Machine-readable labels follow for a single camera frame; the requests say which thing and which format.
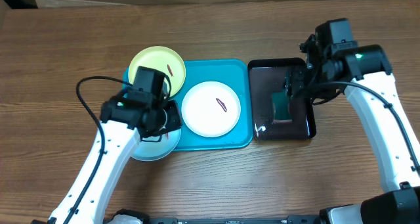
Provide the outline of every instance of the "teal tray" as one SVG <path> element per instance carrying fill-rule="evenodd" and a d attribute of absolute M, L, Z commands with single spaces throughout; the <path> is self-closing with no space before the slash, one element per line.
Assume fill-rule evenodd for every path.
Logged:
<path fill-rule="evenodd" d="M 225 60 L 191 60 L 185 61 L 186 79 L 181 90 L 173 99 L 182 108 L 185 94 L 195 85 L 206 81 L 217 81 L 226 84 L 235 91 L 241 103 L 241 115 L 238 123 L 227 134 L 207 138 L 192 132 L 183 122 L 181 138 L 174 151 L 213 150 L 226 148 L 243 148 L 253 138 L 251 96 L 247 66 L 237 59 Z M 123 79 L 128 81 L 128 69 Z"/>

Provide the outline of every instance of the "light blue plate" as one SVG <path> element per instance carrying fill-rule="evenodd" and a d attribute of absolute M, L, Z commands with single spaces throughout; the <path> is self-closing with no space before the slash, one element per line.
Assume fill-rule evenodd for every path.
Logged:
<path fill-rule="evenodd" d="M 235 127 L 225 135 L 215 138 L 202 137 L 192 132 L 183 122 L 181 138 L 174 151 L 213 150 L 243 148 L 253 138 L 251 97 L 247 66 L 237 59 L 185 61 L 186 79 L 173 99 L 182 108 L 185 94 L 195 85 L 206 81 L 226 84 L 237 94 L 241 103 L 241 115 Z M 123 79 L 128 81 L 128 69 Z"/>
<path fill-rule="evenodd" d="M 150 162 L 159 160 L 169 153 L 171 153 L 179 142 L 181 136 L 181 130 L 169 132 L 166 135 L 162 135 L 160 142 L 147 142 L 157 141 L 159 137 L 149 137 L 142 141 L 131 155 L 132 158 Z"/>

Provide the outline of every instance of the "wood grain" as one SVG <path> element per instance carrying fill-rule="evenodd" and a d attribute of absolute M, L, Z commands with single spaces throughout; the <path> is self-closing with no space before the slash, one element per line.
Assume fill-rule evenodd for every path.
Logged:
<path fill-rule="evenodd" d="M 297 44 L 347 17 L 361 45 L 378 43 L 420 132 L 420 0 L 294 1 L 9 11 L 0 32 L 0 222 L 46 219 L 81 168 L 95 125 L 75 95 L 86 76 L 120 78 L 142 49 L 184 60 L 304 57 Z M 98 112 L 121 86 L 86 83 Z M 318 213 L 381 194 L 376 159 L 343 96 L 316 107 L 311 141 L 130 160 L 107 209 L 153 217 L 278 217 Z"/>

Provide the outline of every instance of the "black tray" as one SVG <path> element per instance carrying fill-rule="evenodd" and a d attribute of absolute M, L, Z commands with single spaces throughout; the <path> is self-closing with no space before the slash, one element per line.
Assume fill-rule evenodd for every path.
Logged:
<path fill-rule="evenodd" d="M 253 131 L 257 140 L 301 140 L 315 136 L 314 111 L 309 99 L 289 100 L 284 89 L 288 70 L 304 67 L 301 58 L 252 60 L 248 64 Z"/>

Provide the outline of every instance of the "black cable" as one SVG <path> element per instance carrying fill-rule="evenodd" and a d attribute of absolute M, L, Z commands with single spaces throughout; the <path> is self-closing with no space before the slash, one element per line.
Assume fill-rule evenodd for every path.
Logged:
<path fill-rule="evenodd" d="M 329 102 L 329 101 L 331 101 L 331 100 L 333 100 L 333 99 L 335 99 L 336 97 L 338 97 L 339 95 L 341 94 L 341 90 L 338 90 L 335 94 L 334 94 L 334 96 L 332 96 L 332 97 L 330 97 L 329 99 L 324 99 L 324 100 L 322 100 L 322 101 L 320 101 L 320 102 L 314 102 L 315 101 L 315 98 L 313 98 L 313 99 L 311 99 L 311 104 L 313 105 L 313 106 L 318 106 L 318 105 L 322 105 L 322 104 L 325 104 L 325 103 L 327 103 L 327 102 Z"/>
<path fill-rule="evenodd" d="M 418 174 L 420 174 L 420 164 L 417 160 L 417 157 L 415 156 L 414 153 L 414 149 L 413 149 L 413 145 L 411 144 L 410 138 L 408 137 L 406 128 L 404 127 L 404 124 L 402 123 L 402 120 L 400 118 L 400 116 L 398 115 L 398 113 L 395 111 L 394 107 L 392 106 L 392 103 L 389 103 L 386 99 L 384 99 L 380 94 L 376 93 L 374 90 L 360 85 L 358 83 L 352 83 L 352 82 L 345 82 L 345 81 L 332 81 L 332 82 L 326 82 L 326 83 L 319 83 L 316 85 L 313 85 L 311 87 L 312 90 L 313 88 L 326 88 L 326 87 L 331 87 L 331 86 L 335 86 L 337 88 L 338 85 L 346 85 L 346 86 L 353 86 L 353 87 L 357 87 L 359 89 L 362 89 L 370 94 L 372 94 L 373 96 L 377 97 L 383 104 L 385 108 L 388 108 L 391 112 L 391 114 L 394 116 L 396 123 L 398 124 L 398 127 L 400 128 L 401 134 L 406 142 L 407 145 L 407 149 L 408 152 L 410 154 L 410 156 L 413 158 L 413 163 L 414 163 L 414 168 L 417 171 Z"/>
<path fill-rule="evenodd" d="M 132 84 L 120 80 L 120 79 L 116 79 L 116 78 L 112 78 L 112 77 L 108 77 L 108 76 L 92 76 L 92 77 L 87 77 L 87 78 L 83 78 L 82 80 L 80 80 L 77 85 L 76 85 L 76 94 L 77 97 L 80 101 L 80 103 L 85 107 L 87 113 L 89 113 L 89 115 L 91 116 L 91 118 L 93 119 L 93 121 L 95 122 L 96 126 L 98 127 L 99 133 L 100 133 L 100 138 L 101 138 L 101 144 L 100 144 L 100 150 L 99 150 L 99 157 L 98 160 L 96 161 L 96 164 L 94 165 L 94 168 L 92 170 L 91 176 L 89 176 L 89 178 L 87 179 L 86 185 L 83 187 L 83 190 L 80 192 L 79 197 L 77 198 L 76 202 L 74 203 L 73 207 L 70 209 L 70 212 L 66 218 L 66 220 L 64 220 L 64 224 L 68 224 L 68 222 L 70 221 L 70 219 L 72 218 L 73 214 L 76 212 L 77 207 L 79 206 L 82 198 L 84 197 L 87 189 L 89 188 L 89 185 L 91 185 L 93 177 L 95 176 L 96 172 L 98 171 L 99 165 L 100 165 L 100 161 L 102 160 L 102 157 L 104 155 L 105 152 L 105 134 L 104 134 L 104 129 L 102 128 L 102 126 L 100 125 L 100 122 L 98 120 L 98 118 L 95 116 L 95 114 L 92 112 L 92 110 L 89 108 L 89 106 L 87 106 L 86 102 L 83 100 L 83 97 L 80 94 L 80 85 L 88 80 L 91 79 L 106 79 L 106 80 L 111 80 L 111 81 L 115 81 L 118 83 L 123 83 L 125 85 L 128 86 L 133 86 Z"/>

